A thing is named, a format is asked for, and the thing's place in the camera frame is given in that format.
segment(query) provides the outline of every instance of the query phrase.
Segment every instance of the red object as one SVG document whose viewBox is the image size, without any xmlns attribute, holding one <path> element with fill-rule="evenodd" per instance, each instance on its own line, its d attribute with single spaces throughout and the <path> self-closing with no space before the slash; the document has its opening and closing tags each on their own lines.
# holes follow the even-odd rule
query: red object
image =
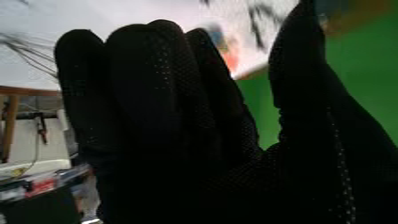
<svg viewBox="0 0 398 224">
<path fill-rule="evenodd" d="M 30 198 L 35 195 L 46 193 L 55 189 L 55 178 L 46 178 L 32 182 L 32 190 L 26 192 L 24 197 Z"/>
</svg>

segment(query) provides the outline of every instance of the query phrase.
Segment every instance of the gloved hand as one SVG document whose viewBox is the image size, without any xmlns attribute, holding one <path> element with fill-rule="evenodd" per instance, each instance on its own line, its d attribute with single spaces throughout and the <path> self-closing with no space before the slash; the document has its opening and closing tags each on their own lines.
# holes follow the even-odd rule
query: gloved hand
<svg viewBox="0 0 398 224">
<path fill-rule="evenodd" d="M 373 133 L 383 131 L 325 62 L 312 1 L 291 12 L 270 54 L 282 131 L 264 152 L 204 30 L 184 34 L 172 22 L 154 21 L 122 27 L 106 43 L 90 31 L 74 30 L 56 42 L 55 59 L 104 223 L 263 219 L 348 224 L 380 217 L 364 196 L 374 188 L 360 187 L 369 181 L 350 173 L 367 164 L 357 162 L 358 139 L 344 130 L 358 132 L 362 124 Z M 360 121 L 348 124 L 358 113 Z M 387 138 L 373 140 L 376 145 L 382 152 L 394 147 Z"/>
</svg>

